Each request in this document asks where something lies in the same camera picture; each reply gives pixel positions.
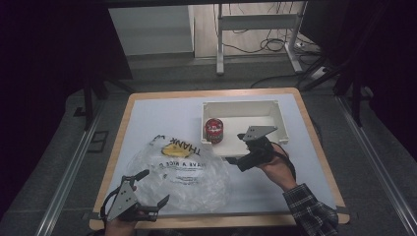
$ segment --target white tray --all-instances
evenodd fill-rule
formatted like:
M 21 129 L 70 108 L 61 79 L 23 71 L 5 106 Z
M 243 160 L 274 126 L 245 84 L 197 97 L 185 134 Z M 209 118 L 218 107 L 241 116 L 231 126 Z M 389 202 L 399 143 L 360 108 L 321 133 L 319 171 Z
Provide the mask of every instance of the white tray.
M 206 139 L 205 124 L 211 118 L 223 122 L 223 140 L 215 145 Z M 249 153 L 245 143 L 237 138 L 238 134 L 245 134 L 249 126 L 275 126 L 278 129 L 268 134 L 267 138 L 279 144 L 288 143 L 285 122 L 277 100 L 203 103 L 202 143 L 212 146 L 214 153 L 220 157 L 239 157 Z

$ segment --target plastic bag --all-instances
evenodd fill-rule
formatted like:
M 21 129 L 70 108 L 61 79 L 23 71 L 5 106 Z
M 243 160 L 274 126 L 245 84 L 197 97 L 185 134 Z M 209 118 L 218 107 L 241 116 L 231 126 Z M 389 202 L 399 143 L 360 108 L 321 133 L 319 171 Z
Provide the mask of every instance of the plastic bag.
M 215 212 L 226 205 L 229 175 L 224 161 L 203 145 L 167 136 L 155 137 L 128 164 L 126 175 L 148 169 L 136 183 L 142 205 L 155 206 L 170 195 L 164 210 Z

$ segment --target plaid sleeve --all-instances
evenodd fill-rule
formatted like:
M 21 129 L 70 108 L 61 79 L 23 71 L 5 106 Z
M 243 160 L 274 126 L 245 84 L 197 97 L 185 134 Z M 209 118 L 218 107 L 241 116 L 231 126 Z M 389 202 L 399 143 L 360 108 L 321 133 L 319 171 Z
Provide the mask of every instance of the plaid sleeve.
M 291 189 L 283 196 L 295 221 L 309 236 L 337 235 L 337 213 L 317 201 L 306 184 Z

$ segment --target red object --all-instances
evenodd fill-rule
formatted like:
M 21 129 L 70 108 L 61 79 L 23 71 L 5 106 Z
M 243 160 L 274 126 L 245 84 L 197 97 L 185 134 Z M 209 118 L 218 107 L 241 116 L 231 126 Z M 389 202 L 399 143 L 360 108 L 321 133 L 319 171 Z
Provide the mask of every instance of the red object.
M 206 122 L 206 139 L 212 144 L 218 144 L 223 140 L 223 122 L 212 118 Z

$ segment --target dark floor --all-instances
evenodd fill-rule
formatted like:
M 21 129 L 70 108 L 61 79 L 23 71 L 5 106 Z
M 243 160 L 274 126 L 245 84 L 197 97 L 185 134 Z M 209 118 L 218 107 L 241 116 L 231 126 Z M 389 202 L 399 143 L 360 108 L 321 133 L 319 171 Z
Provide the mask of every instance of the dark floor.
M 178 60 L 169 66 L 155 62 L 152 67 L 139 68 L 131 63 L 133 81 L 126 84 L 138 92 L 203 89 L 248 89 L 260 79 L 255 88 L 294 87 L 299 77 L 294 76 L 286 57 L 246 58 L 227 60 L 225 75 L 217 77 L 211 60 L 189 61 L 185 66 Z M 334 81 L 329 81 L 302 96 L 328 158 L 340 193 L 349 209 L 351 220 L 340 225 L 340 235 L 409 235 L 396 209 L 387 196 L 378 175 L 346 122 L 339 103 L 332 95 Z M 106 84 L 109 97 L 103 100 L 103 110 L 95 128 L 108 132 L 102 151 L 94 144 L 84 156 L 80 169 L 58 214 L 52 235 L 86 235 L 89 214 L 95 203 L 107 160 L 110 156 L 129 94 Z M 82 92 L 67 99 L 65 114 L 43 157 L 30 178 L 5 213 L 0 223 L 0 235 L 33 235 L 39 227 L 62 175 L 84 134 L 84 117 L 74 116 L 84 106 Z M 399 192 L 412 209 L 417 209 L 417 164 L 401 143 L 375 116 L 363 101 L 361 118 L 369 139 L 380 155 Z M 230 235 L 235 229 L 181 230 L 187 235 Z M 258 228 L 258 235 L 294 235 L 293 228 Z M 139 230 L 138 235 L 147 235 Z

